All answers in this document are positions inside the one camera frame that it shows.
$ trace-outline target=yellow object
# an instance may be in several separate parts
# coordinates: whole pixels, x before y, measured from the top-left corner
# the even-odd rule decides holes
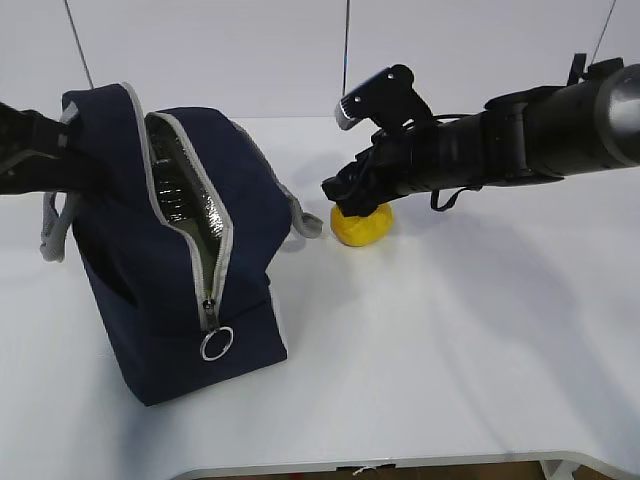
[[[338,240],[350,247],[363,247],[384,237],[393,225],[388,203],[380,205],[368,217],[345,217],[335,205],[331,209],[331,230]]]

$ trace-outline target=black cable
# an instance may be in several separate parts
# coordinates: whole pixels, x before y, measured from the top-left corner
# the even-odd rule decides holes
[[[458,120],[460,118],[464,118],[464,117],[470,117],[471,114],[469,113],[447,113],[445,115],[436,115],[435,118],[436,120]]]

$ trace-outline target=white table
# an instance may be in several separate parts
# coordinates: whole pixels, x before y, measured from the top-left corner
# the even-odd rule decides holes
[[[242,123],[305,207],[370,128]],[[291,237],[270,276],[290,359],[145,408],[73,241],[0,198],[0,478],[207,475],[565,459],[640,478],[640,169],[394,203],[379,243]]]

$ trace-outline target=navy blue bag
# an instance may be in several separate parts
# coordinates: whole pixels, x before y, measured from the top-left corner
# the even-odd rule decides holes
[[[126,84],[68,92],[63,105],[70,146],[95,159],[107,187],[68,197],[45,222],[41,249],[60,260],[73,220],[136,397],[152,405],[285,360],[265,270],[292,220],[307,237],[321,222],[302,213],[246,132],[208,108],[143,118]],[[45,217],[54,200],[45,197]]]

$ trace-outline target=gray cable strap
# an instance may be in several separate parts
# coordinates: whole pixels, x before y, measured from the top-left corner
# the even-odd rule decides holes
[[[264,165],[269,169],[273,181],[276,183],[276,185],[278,185],[282,193],[284,193],[284,195],[287,197],[287,200],[289,201],[289,209],[291,210],[291,223],[293,225],[293,228],[295,228],[296,231],[305,238],[319,237],[322,233],[322,220],[320,220],[315,215],[302,210],[298,198],[293,193],[291,193],[286,185],[280,183],[280,180],[278,180],[278,177],[276,176],[276,172],[273,171],[273,168],[271,168],[271,165],[265,158],[264,154],[262,153],[258,145],[256,145],[256,143],[253,141],[253,138],[251,138],[251,135],[249,135],[247,131],[237,123],[232,123],[254,148],[260,160],[262,160]]]
[[[62,112],[61,123],[70,123],[78,116],[78,107],[71,102]],[[64,245],[67,232],[78,214],[80,207],[80,194],[68,193],[66,195],[62,211],[56,209],[56,196],[58,192],[47,192],[42,201],[42,233],[40,238],[40,253],[47,262],[62,262],[64,260]]]

